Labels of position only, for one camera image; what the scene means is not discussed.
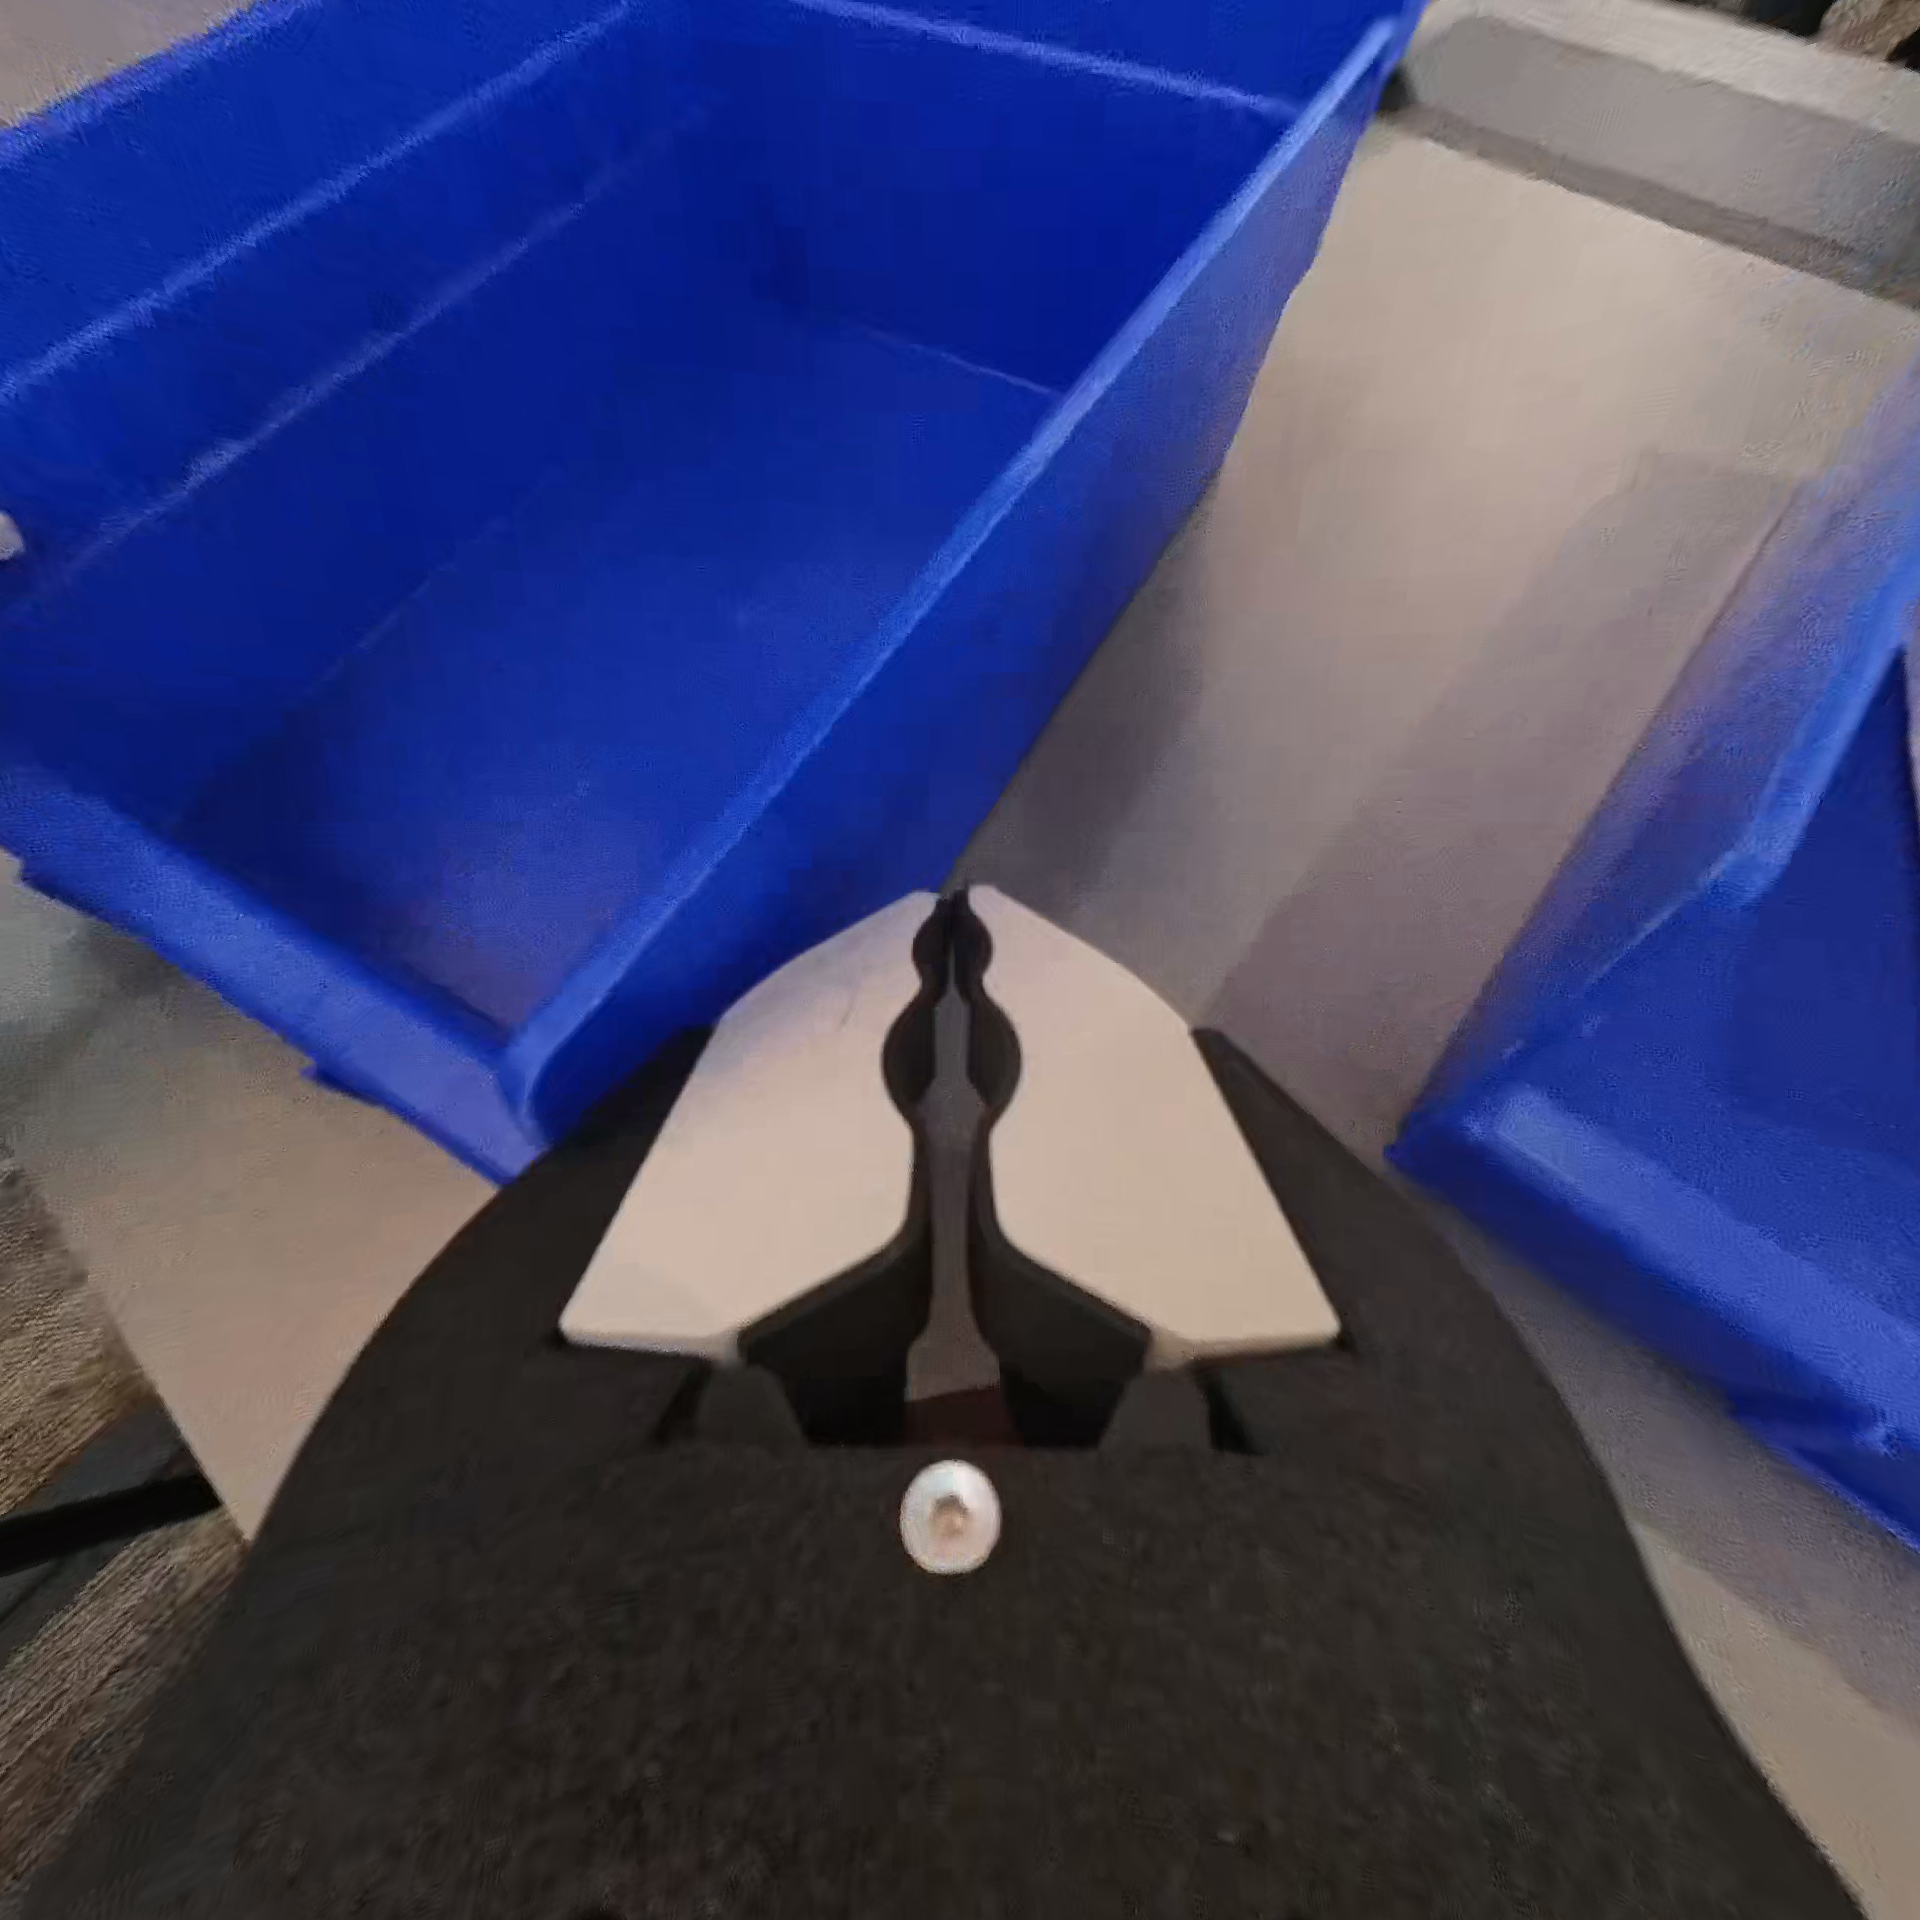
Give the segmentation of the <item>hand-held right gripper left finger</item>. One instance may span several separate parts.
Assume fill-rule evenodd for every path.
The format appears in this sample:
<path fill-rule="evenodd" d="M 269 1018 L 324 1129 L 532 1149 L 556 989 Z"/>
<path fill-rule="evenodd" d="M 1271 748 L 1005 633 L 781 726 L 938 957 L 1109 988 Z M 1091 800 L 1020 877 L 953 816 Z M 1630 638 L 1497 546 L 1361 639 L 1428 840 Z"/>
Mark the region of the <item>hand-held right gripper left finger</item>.
<path fill-rule="evenodd" d="M 764 1370 L 819 1444 L 902 1434 L 949 948 L 950 903 L 907 894 L 717 1018 L 567 1297 L 567 1343 Z"/>

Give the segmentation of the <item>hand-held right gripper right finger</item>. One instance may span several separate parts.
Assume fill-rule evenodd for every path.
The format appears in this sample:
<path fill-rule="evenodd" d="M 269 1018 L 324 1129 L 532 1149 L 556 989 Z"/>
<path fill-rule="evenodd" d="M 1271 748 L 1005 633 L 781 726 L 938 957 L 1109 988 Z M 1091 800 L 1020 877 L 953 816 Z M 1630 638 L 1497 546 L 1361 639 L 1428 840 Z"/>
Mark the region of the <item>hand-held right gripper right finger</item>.
<path fill-rule="evenodd" d="M 1022 1440 L 1091 1447 L 1135 1380 L 1331 1352 L 1340 1319 L 1197 1032 L 990 884 L 953 903 L 978 1126 L 966 1281 Z"/>

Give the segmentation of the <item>blue plastic bin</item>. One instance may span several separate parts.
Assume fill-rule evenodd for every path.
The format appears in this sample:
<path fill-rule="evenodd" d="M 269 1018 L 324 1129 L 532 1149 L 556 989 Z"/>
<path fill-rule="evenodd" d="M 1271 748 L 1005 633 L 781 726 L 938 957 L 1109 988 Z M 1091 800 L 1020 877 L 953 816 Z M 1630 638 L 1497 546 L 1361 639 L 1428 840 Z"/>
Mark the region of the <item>blue plastic bin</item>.
<path fill-rule="evenodd" d="M 510 1180 L 940 881 L 1421 4 L 258 4 L 4 132 L 4 849 Z"/>
<path fill-rule="evenodd" d="M 1917 1532 L 1915 375 L 1767 533 L 1387 1157 Z"/>

